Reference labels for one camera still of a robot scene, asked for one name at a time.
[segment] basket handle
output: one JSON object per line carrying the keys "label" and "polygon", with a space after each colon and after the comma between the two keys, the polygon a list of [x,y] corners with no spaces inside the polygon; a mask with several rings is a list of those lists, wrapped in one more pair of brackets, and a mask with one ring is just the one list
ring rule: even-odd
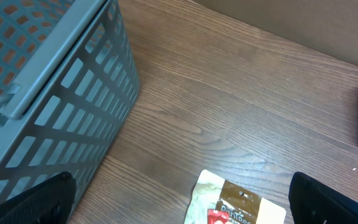
{"label": "basket handle", "polygon": [[62,58],[107,0],[76,0],[13,83],[18,91],[0,109],[9,119],[20,119]]}

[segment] black object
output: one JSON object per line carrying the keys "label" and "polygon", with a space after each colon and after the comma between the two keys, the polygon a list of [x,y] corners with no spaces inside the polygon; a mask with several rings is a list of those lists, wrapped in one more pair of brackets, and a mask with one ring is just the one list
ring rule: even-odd
{"label": "black object", "polygon": [[0,224],[66,223],[75,190],[73,176],[62,172],[0,204]]}
{"label": "black object", "polygon": [[358,203],[296,172],[292,178],[290,208],[295,224],[358,224]]}

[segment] wood grain surface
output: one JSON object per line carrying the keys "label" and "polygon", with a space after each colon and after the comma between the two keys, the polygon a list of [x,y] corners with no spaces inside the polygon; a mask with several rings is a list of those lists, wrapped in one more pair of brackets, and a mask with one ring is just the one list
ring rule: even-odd
{"label": "wood grain surface", "polygon": [[286,223],[296,171],[358,201],[358,67],[190,1],[119,4],[139,99],[71,223],[183,223],[203,169]]}

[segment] brown cardboard wall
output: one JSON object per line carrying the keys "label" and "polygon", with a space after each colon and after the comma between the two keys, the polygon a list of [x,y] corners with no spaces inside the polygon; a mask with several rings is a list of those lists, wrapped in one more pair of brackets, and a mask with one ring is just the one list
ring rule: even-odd
{"label": "brown cardboard wall", "polygon": [[194,0],[194,2],[358,65],[358,1]]}

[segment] gray plastic basket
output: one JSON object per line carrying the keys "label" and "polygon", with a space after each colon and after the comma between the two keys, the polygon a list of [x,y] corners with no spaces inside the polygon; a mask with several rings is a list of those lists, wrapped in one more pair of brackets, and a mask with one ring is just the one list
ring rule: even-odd
{"label": "gray plastic basket", "polygon": [[0,203],[70,171],[76,205],[138,91],[116,0],[0,0]]}

